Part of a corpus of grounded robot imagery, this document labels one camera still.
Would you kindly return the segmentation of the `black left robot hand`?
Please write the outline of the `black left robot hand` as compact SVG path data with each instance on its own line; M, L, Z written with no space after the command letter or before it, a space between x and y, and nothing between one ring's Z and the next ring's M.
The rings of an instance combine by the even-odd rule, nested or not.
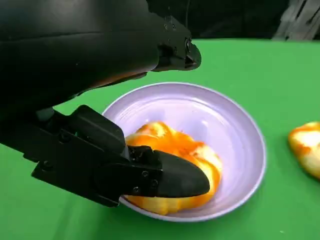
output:
M36 163L38 180L107 207L123 195L205 194L196 165L148 146L87 105L54 106L86 91L201 65L190 31L145 0L3 0L0 142Z

